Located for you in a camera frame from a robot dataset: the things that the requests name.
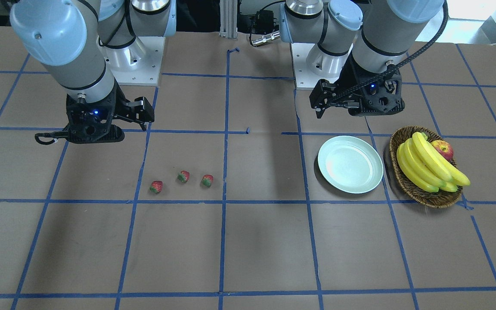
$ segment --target brown woven basket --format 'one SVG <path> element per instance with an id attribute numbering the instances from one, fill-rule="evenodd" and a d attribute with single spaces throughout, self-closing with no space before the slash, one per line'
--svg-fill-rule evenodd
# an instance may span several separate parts
<path id="1" fill-rule="evenodd" d="M 436 132 L 420 126 L 406 126 L 396 130 L 390 139 L 390 156 L 397 182 L 406 194 L 425 206 L 429 206 L 431 208 L 447 208 L 452 206 L 455 202 L 458 202 L 462 195 L 461 186 L 459 186 L 459 190 L 456 192 L 445 192 L 443 190 L 439 190 L 439 192 L 425 192 L 412 183 L 405 176 L 405 174 L 403 174 L 403 171 L 401 171 L 401 168 L 397 163 L 397 148 L 417 131 L 426 132 L 428 134 L 428 141 L 430 142 L 433 140 L 443 140 L 443 138 L 441 138 Z M 451 159 L 450 162 L 456 167 L 456 161 L 454 158 Z"/>

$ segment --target banana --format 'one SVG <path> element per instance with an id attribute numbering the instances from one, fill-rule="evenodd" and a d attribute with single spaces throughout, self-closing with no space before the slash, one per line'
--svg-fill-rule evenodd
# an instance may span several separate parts
<path id="1" fill-rule="evenodd" d="M 440 153 L 437 151 L 435 152 L 435 157 L 439 162 L 443 164 L 444 167 L 446 167 L 447 171 L 449 171 L 449 174 L 453 177 L 453 183 L 459 186 L 468 186 L 470 185 L 470 179 L 462 173 L 460 170 L 455 168 L 451 163 L 447 161 L 447 159 L 444 159 L 443 156 L 441 156 Z"/>
<path id="2" fill-rule="evenodd" d="M 438 178 L 446 182 L 453 181 L 453 177 L 449 170 L 447 170 L 447 167 L 445 167 L 445 164 L 436 156 L 439 155 L 439 157 L 442 157 L 441 154 L 425 140 L 420 132 L 413 133 L 413 143 L 417 155 Z"/>
<path id="3" fill-rule="evenodd" d="M 404 154 L 404 148 L 406 147 L 405 143 L 402 143 L 398 148 L 397 148 L 397 162 L 399 164 L 399 167 L 403 171 L 403 174 L 416 186 L 418 186 L 420 189 L 426 191 L 426 192 L 439 192 L 439 188 L 437 186 L 433 186 L 429 183 L 426 183 L 415 171 L 411 169 L 411 167 L 407 164 L 405 154 Z"/>
<path id="4" fill-rule="evenodd" d="M 459 190 L 459 188 L 457 188 L 456 184 L 453 182 L 446 182 L 446 185 L 440 187 L 440 189 L 446 192 L 456 192 L 457 190 Z"/>
<path id="5" fill-rule="evenodd" d="M 428 184 L 442 188 L 447 185 L 447 183 L 440 178 L 436 177 L 428 167 L 422 162 L 422 160 L 415 154 L 415 144 L 413 139 L 409 138 L 405 141 L 405 147 L 402 152 L 405 151 L 405 159 L 407 164 Z"/>

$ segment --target table surface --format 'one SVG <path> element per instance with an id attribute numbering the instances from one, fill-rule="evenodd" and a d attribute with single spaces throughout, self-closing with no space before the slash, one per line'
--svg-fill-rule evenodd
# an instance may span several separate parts
<path id="1" fill-rule="evenodd" d="M 0 309 L 496 309 L 496 46 L 434 44 L 402 68 L 402 113 L 317 120 L 289 45 L 239 35 L 167 40 L 160 86 L 123 87 L 153 100 L 148 132 L 41 146 L 65 92 L 0 28 Z M 456 205 L 416 204 L 389 171 L 360 195 L 320 175 L 331 137 L 383 156 L 407 125 L 453 145 L 472 180 Z"/>

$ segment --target fruit basket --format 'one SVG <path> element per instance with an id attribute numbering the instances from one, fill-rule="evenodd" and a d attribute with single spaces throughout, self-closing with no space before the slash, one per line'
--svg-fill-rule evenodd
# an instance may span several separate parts
<path id="1" fill-rule="evenodd" d="M 455 202 L 458 202 L 461 198 L 462 186 L 458 186 L 459 189 L 456 192 L 445 192 L 443 190 L 439 190 L 439 192 L 425 192 L 412 183 L 405 176 L 405 174 L 403 174 L 403 171 L 401 171 L 401 168 L 397 162 L 397 148 L 405 142 L 406 139 L 409 139 L 414 132 L 426 132 L 428 134 L 428 141 L 430 142 L 433 140 L 443 140 L 443 138 L 441 138 L 441 136 L 439 136 L 436 132 L 420 126 L 406 126 L 396 130 L 391 136 L 389 151 L 392 167 L 398 184 L 401 189 L 409 195 L 409 197 L 425 206 L 429 206 L 431 208 L 447 208 L 454 205 Z M 449 162 L 456 167 L 456 161 L 454 158 Z"/>

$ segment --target light blue joint cap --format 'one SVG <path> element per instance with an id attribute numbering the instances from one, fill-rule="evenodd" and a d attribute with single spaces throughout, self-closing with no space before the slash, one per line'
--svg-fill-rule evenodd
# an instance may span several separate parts
<path id="1" fill-rule="evenodd" d="M 286 10 L 284 6 L 281 6 L 281 23 L 279 24 L 279 30 L 281 32 L 281 41 L 286 43 L 294 43 L 292 41 L 292 36 L 290 35 L 290 30 L 288 29 L 288 20 L 286 18 Z"/>
<path id="2" fill-rule="evenodd" d="M 429 21 L 443 6 L 443 0 L 387 0 L 392 12 L 408 23 Z"/>
<path id="3" fill-rule="evenodd" d="M 124 5 L 124 0 L 101 0 L 99 22 L 112 16 L 122 7 L 122 5 Z"/>
<path id="4" fill-rule="evenodd" d="M 22 0 L 10 10 L 10 23 L 26 50 L 46 65 L 66 65 L 87 40 L 81 12 L 70 0 Z"/>
<path id="5" fill-rule="evenodd" d="M 329 11 L 332 17 L 342 26 L 357 31 L 363 23 L 363 12 L 350 0 L 331 0 Z"/>
<path id="6" fill-rule="evenodd" d="M 164 31 L 164 37 L 171 37 L 177 31 L 177 5 L 175 0 L 170 1 L 170 15 L 167 18 L 167 26 Z"/>

